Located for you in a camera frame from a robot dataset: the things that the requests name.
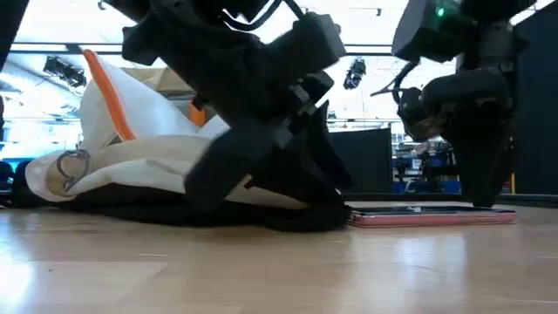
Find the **robotic arm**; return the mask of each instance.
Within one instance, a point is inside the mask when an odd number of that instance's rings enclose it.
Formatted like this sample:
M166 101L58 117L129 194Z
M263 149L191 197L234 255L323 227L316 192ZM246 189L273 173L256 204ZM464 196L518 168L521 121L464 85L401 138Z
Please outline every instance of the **robotic arm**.
M526 43L509 19L534 2L411 0L393 39L393 55L409 61L393 92L405 130L453 146L462 194L475 206L491 207L512 173L514 65ZM457 57L456 74L400 89L421 57Z
M351 184L327 141L325 94L333 80L322 69L344 54L329 15L302 12L270 44L247 33L282 0L107 0L138 24L124 29L123 57L144 65L161 58L231 126L185 178L192 210L207 213L245 182L311 206L343 200ZM243 16L252 24L233 17Z

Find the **orange strap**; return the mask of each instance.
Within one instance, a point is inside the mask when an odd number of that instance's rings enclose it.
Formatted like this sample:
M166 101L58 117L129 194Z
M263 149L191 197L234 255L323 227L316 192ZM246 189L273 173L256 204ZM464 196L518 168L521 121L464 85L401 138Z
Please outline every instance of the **orange strap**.
M122 101L119 95L116 93L111 80L106 75L105 69L99 62L99 57L97 54L90 50L84 51L85 60L89 64L91 73L99 90L103 94L106 102L106 108L111 115L112 123L116 129L116 133L119 135L122 141L135 140L136 136L132 132L132 129L128 125L126 116L124 114L124 109L122 108Z
M194 104L192 102L190 102L190 108L188 110L190 112L190 116L188 118L190 118L190 120L197 126L203 126L206 124L207 122L207 116L206 116L206 111L205 109L201 109L198 110L198 108L196 108L194 106Z

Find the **wooden floor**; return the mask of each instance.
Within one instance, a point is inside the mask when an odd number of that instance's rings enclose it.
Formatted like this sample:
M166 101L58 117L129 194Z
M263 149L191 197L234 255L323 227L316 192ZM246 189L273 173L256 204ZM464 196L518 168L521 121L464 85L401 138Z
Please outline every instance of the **wooden floor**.
M558 209L506 226L177 229L0 210L0 313L558 313Z

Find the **smartphone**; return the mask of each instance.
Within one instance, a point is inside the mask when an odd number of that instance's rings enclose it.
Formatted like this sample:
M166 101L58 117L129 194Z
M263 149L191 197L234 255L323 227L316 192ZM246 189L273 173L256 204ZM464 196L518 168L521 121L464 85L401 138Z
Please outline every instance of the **smartphone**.
M354 208L349 224L360 228L515 223L517 212L461 206Z

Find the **white bag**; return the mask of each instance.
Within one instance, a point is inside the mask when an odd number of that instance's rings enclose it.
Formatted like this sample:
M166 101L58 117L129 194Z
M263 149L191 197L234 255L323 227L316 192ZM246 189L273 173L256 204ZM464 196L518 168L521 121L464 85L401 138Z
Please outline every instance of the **white bag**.
M98 151L113 142L159 135L195 135L199 127L167 99L124 71L84 51L94 81L79 108L82 148Z
M91 51L85 56L95 82L87 87L80 110L86 158L66 157L63 151L33 160L25 169L30 190L47 201L71 201L77 195L111 183L185 193L184 175L203 155L211 140L227 130L213 117L202 129L168 101ZM227 200L278 208L307 208L285 195L245 188L247 176Z

